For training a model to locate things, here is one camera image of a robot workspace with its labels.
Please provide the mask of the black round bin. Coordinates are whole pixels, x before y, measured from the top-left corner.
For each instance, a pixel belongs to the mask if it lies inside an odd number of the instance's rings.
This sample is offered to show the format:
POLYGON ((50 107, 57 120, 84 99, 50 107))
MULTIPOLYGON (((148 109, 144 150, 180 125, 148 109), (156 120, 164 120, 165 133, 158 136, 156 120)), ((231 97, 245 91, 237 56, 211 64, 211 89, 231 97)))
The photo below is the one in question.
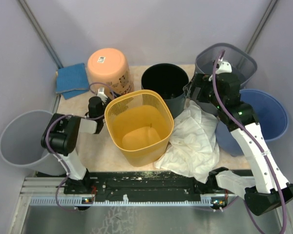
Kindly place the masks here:
POLYGON ((172 117, 184 109, 186 97, 183 87, 189 83, 186 72, 177 65, 160 63, 147 68, 141 78, 141 88, 158 93, 168 106, 172 117))

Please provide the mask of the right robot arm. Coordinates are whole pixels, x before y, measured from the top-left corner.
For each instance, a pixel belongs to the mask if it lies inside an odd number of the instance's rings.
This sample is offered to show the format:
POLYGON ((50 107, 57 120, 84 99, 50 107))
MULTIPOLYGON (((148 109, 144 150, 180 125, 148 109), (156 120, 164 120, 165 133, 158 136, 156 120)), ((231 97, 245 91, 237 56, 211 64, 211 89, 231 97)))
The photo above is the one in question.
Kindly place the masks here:
POLYGON ((195 74, 184 87, 191 100, 216 107, 247 159, 254 177, 251 182, 225 167, 209 172, 203 193, 219 193, 223 189, 244 199, 256 216, 293 200, 293 183, 281 173, 262 135, 258 116, 248 103, 241 101, 240 80, 233 73, 195 74))

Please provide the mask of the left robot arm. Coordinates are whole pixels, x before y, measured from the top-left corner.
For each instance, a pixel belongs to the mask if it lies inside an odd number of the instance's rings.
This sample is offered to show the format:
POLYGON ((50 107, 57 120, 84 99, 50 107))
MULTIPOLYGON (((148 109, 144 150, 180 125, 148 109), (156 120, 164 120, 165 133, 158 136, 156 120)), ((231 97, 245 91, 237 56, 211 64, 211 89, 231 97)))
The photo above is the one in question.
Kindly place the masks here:
POLYGON ((111 99, 104 95, 91 97, 84 117, 55 113, 41 138, 41 146, 48 150, 66 172, 64 192, 85 194, 92 182, 88 169, 81 163, 76 145, 79 133, 99 134, 104 126, 104 112, 111 99))

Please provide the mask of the peach plastic bucket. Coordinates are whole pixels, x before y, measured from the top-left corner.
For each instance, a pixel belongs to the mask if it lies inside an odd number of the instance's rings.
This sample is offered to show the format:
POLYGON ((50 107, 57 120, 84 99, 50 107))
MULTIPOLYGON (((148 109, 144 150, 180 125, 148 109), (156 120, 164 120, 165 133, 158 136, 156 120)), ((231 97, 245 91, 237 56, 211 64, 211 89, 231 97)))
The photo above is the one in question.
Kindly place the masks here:
POLYGON ((94 52, 88 59, 87 71, 92 82, 102 82, 118 95, 134 91, 129 65, 125 55, 115 48, 94 52))

